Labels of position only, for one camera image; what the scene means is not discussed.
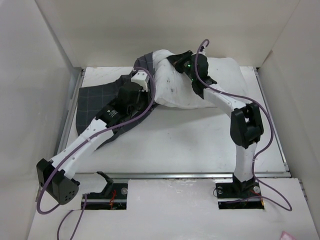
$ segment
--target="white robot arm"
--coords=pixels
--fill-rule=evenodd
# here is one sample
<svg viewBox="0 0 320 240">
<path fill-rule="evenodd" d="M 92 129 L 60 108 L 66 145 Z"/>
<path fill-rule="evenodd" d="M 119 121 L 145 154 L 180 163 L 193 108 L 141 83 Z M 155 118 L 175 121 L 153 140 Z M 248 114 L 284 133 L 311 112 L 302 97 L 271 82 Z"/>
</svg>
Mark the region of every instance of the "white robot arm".
<svg viewBox="0 0 320 240">
<path fill-rule="evenodd" d="M 88 174 L 91 175 L 87 176 L 88 179 L 94 178 L 94 187 L 88 191 L 85 180 L 82 182 L 83 179 L 81 179 L 80 184 L 74 179 L 78 166 L 84 161 L 90 160 L 89 156 L 105 141 L 110 140 L 114 135 L 120 135 L 125 129 L 127 131 L 134 127 L 136 125 L 134 118 L 137 118 L 136 116 L 142 117 L 146 111 L 151 112 L 152 102 L 149 91 L 149 76 L 140 70 L 131 78 L 130 82 L 119 88 L 117 97 L 96 114 L 90 125 L 73 143 L 49 161 L 42 159 L 37 163 L 39 184 L 42 187 L 47 185 L 44 187 L 45 190 L 60 205 L 70 202 L 79 191 L 82 194 L 95 192 L 107 196 L 110 193 L 113 180 L 103 172 L 97 172 L 98 175 Z"/>
<path fill-rule="evenodd" d="M 257 143 L 264 133 L 259 106 L 256 103 L 244 103 L 231 96 L 221 94 L 220 92 L 225 91 L 208 76 L 209 64 L 204 51 L 198 55 L 197 63 L 195 63 L 195 58 L 196 56 L 189 50 L 179 55 L 169 56 L 167 59 L 176 71 L 188 76 L 192 82 L 192 89 L 198 96 L 216 105 L 231 119 L 230 136 L 236 145 L 236 167 L 232 176 L 232 191 L 243 192 L 255 184 L 252 161 Z M 195 64 L 197 64 L 199 77 L 206 85 L 217 91 L 207 88 L 198 80 Z"/>
</svg>

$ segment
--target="black bracket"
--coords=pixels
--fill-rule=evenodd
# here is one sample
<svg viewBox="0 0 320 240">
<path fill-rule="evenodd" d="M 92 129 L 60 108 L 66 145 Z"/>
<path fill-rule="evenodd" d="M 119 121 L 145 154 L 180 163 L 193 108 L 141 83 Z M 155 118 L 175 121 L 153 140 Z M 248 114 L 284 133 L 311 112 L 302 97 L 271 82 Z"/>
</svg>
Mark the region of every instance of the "black bracket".
<svg viewBox="0 0 320 240">
<path fill-rule="evenodd" d="M 204 98 L 204 89 L 206 88 L 197 78 L 195 71 L 195 61 L 196 55 L 193 54 L 192 51 L 186 51 L 179 55 L 172 55 L 167 57 L 168 61 L 175 68 L 175 70 L 183 74 L 185 73 L 189 79 L 192 81 L 192 89 L 195 94 Z M 215 80 L 213 80 L 210 76 L 208 76 L 208 59 L 205 55 L 199 54 L 197 60 L 197 71 L 199 77 L 207 84 L 217 84 Z"/>
<path fill-rule="evenodd" d="M 264 133 L 259 106 L 252 102 L 231 113 L 230 135 L 233 142 L 245 149 L 260 141 Z"/>
<path fill-rule="evenodd" d="M 128 183 L 113 182 L 100 192 L 87 194 L 86 210 L 126 210 L 127 209 Z"/>
</svg>

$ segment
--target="gray checkered cloth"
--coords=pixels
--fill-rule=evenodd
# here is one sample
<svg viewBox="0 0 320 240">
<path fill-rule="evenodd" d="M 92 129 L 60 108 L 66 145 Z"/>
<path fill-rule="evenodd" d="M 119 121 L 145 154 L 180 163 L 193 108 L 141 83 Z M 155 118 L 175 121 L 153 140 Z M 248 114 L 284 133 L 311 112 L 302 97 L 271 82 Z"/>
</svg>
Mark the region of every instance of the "gray checkered cloth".
<svg viewBox="0 0 320 240">
<path fill-rule="evenodd" d="M 153 68 L 153 53 L 148 53 L 142 57 L 139 57 L 135 63 L 134 67 L 142 67 L 147 69 L 150 74 L 154 75 L 155 71 Z M 113 100 L 119 91 L 119 88 L 123 86 L 126 82 L 129 82 L 133 76 L 133 72 L 128 75 L 121 75 L 116 81 L 99 85 L 99 86 L 89 86 L 82 87 L 79 89 L 77 110 L 75 117 L 75 127 L 78 135 L 80 135 L 91 123 L 92 119 L 96 114 L 111 100 Z M 121 134 L 129 131 L 138 124 L 140 124 L 144 119 L 146 119 L 151 111 L 157 106 L 154 104 L 152 108 L 139 120 L 123 126 L 113 137 L 105 141 L 101 146 L 114 141 Z"/>
</svg>

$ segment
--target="white cloth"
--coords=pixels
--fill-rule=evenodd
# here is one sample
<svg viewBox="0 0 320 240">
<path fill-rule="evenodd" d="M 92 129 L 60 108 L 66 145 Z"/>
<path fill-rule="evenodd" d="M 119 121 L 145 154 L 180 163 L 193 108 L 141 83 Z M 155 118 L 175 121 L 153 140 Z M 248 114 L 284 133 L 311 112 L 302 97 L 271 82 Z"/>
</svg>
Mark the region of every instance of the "white cloth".
<svg viewBox="0 0 320 240">
<path fill-rule="evenodd" d="M 155 102 L 180 109 L 215 107 L 214 104 L 194 93 L 190 79 L 185 74 L 177 72 L 167 60 L 167 57 L 171 55 L 175 54 L 168 50 L 153 52 Z M 246 81 L 234 59 L 208 57 L 208 64 L 208 75 L 217 81 L 226 92 L 247 95 Z"/>
</svg>

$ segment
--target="white wall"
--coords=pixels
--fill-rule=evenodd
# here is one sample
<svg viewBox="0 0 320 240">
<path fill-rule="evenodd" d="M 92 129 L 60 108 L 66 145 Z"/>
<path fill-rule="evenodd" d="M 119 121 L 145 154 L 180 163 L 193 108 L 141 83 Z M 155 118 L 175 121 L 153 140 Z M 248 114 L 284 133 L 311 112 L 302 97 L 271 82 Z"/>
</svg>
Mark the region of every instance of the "white wall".
<svg viewBox="0 0 320 240">
<path fill-rule="evenodd" d="M 74 66 L 131 66 L 159 49 L 261 66 L 299 0 L 36 0 Z"/>
<path fill-rule="evenodd" d="M 36 163 L 55 149 L 72 66 L 34 0 L 0 0 L 0 239 L 22 240 Z"/>
<path fill-rule="evenodd" d="M 320 233 L 320 0 L 301 0 L 259 74 L 294 177 Z"/>
</svg>

